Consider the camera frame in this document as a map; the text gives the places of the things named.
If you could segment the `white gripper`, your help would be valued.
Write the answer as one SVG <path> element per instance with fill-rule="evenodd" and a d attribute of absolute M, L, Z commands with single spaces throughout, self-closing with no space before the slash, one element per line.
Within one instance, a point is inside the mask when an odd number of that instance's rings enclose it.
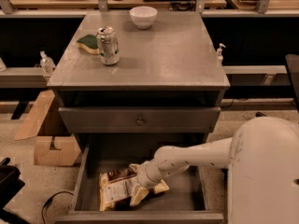
<path fill-rule="evenodd" d="M 185 172 L 189 168 L 189 165 L 175 165 L 174 163 L 163 164 L 151 160 L 145 161 L 141 165 L 130 163 L 129 168 L 137 173 L 137 183 L 139 184 L 134 187 L 130 201 L 130 205 L 135 207 L 138 206 L 150 193 L 148 189 L 152 189 L 168 177 Z"/>

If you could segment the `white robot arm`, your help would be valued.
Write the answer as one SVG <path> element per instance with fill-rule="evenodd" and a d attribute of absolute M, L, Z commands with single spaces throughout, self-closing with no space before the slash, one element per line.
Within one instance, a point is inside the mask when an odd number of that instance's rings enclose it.
<path fill-rule="evenodd" d="M 231 138 L 160 147 L 138 167 L 135 189 L 151 189 L 191 166 L 228 170 L 228 224 L 299 224 L 298 124 L 258 117 Z"/>

